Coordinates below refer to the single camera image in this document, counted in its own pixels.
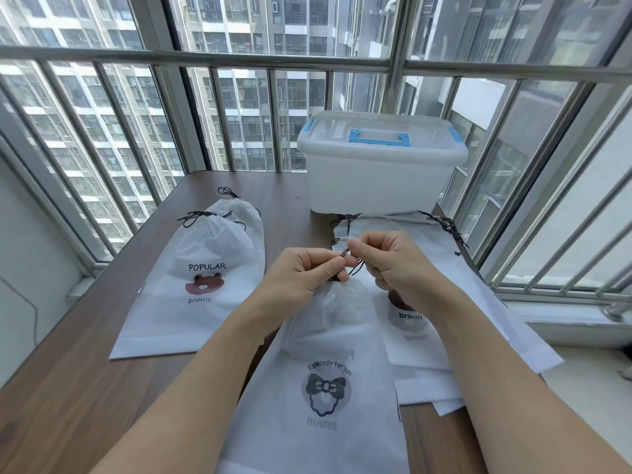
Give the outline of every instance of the forearm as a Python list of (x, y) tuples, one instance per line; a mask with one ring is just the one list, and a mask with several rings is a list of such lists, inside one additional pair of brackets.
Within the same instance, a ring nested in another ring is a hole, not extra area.
[(460, 289), (437, 296), (430, 311), (490, 473), (632, 471)]
[(245, 302), (233, 311), (93, 474), (213, 471), (265, 335), (245, 321), (253, 309)]

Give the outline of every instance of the brown wooden tabletop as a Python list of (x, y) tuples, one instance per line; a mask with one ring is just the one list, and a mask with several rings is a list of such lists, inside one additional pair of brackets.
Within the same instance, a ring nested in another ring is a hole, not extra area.
[[(0, 473), (84, 474), (193, 355), (109, 361), (134, 297), (187, 211), (230, 186), (261, 210), (269, 266), (285, 247), (330, 247), (332, 215), (312, 213), (304, 174), (198, 171), (185, 177), (0, 390)], [(465, 408), (403, 406), (411, 473), (485, 473)]]

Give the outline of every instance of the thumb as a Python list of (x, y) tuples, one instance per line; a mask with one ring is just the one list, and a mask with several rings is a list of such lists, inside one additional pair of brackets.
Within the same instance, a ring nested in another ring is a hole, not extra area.
[(326, 263), (305, 272), (305, 278), (308, 279), (308, 288), (316, 289), (328, 279), (334, 277), (344, 269), (345, 261), (342, 256), (336, 256)]
[(369, 264), (373, 264), (380, 271), (388, 269), (388, 254), (385, 251), (378, 250), (373, 246), (362, 243), (359, 239), (350, 239), (347, 241), (347, 247), (352, 254)]

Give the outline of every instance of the brown bear face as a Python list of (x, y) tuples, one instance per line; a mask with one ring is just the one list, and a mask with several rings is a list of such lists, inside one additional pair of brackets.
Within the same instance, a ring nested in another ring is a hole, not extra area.
[(397, 291), (389, 291), (389, 301), (393, 306), (402, 311), (415, 311), (404, 302)]
[(191, 294), (206, 294), (217, 291), (224, 286), (222, 273), (215, 273), (213, 276), (202, 276), (196, 274), (193, 282), (186, 284), (186, 290)]

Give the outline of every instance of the translucent lid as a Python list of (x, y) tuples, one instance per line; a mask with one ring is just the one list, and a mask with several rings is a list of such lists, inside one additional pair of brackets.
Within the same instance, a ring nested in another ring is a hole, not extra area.
[(468, 157), (444, 119), (344, 111), (312, 116), (298, 136), (298, 149), (308, 155), (450, 166)]

